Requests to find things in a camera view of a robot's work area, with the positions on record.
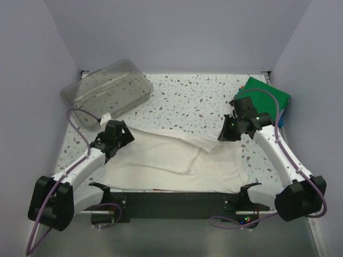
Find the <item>white t shirt red print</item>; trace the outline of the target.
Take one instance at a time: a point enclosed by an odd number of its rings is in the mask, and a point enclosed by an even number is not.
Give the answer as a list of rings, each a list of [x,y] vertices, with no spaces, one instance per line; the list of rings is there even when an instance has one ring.
[[[134,141],[104,166],[110,188],[238,193],[248,183],[238,142],[218,141],[214,133],[130,131]]]

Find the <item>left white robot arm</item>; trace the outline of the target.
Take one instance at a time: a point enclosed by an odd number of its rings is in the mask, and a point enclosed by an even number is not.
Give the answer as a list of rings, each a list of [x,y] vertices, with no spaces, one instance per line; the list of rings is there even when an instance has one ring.
[[[28,219],[57,231],[65,230],[75,214],[74,193],[95,170],[113,158],[119,149],[135,139],[124,121],[110,120],[85,153],[52,177],[35,183]]]

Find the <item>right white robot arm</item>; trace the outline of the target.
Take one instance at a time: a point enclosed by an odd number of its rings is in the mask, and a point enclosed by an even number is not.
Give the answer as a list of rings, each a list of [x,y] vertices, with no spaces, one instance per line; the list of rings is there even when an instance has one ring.
[[[282,183],[279,189],[262,183],[241,187],[236,206],[251,210],[257,204],[276,210],[286,222],[300,217],[318,218],[325,214],[326,181],[304,167],[278,133],[268,113],[259,113],[249,97],[231,100],[233,113],[226,115],[219,141],[239,141],[243,134],[265,153]]]

